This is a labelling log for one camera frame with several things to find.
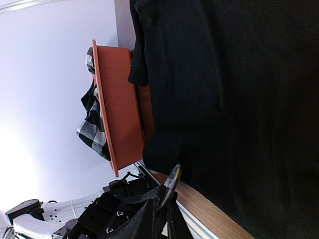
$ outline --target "white wall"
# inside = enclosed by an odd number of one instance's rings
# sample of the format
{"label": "white wall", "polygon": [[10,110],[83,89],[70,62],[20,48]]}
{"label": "white wall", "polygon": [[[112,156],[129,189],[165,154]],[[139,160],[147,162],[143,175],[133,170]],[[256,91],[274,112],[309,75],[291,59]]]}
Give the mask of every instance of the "white wall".
{"label": "white wall", "polygon": [[114,180],[109,163],[75,135],[91,84],[84,64],[91,40],[118,44],[114,0],[0,15],[0,34],[1,227],[3,212],[24,200],[74,199]]}

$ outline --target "bolt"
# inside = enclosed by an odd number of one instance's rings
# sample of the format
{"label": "bolt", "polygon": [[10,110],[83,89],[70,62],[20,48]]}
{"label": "bolt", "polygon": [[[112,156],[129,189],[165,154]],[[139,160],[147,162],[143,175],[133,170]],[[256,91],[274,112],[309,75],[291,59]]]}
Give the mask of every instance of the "bolt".
{"label": "bolt", "polygon": [[116,215],[118,215],[118,217],[122,217],[122,216],[124,216],[124,213],[122,211],[117,211]]}
{"label": "bolt", "polygon": [[106,228],[106,233],[107,233],[107,234],[110,234],[110,233],[112,233],[113,231],[114,231],[114,229],[113,229],[112,227]]}

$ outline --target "black t-shirt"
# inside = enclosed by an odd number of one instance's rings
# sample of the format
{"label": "black t-shirt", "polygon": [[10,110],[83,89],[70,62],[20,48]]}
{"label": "black t-shirt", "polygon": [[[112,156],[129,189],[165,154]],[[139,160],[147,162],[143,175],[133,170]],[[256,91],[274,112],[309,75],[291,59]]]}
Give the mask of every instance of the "black t-shirt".
{"label": "black t-shirt", "polygon": [[146,166],[256,238],[319,236],[319,2],[131,0]]}

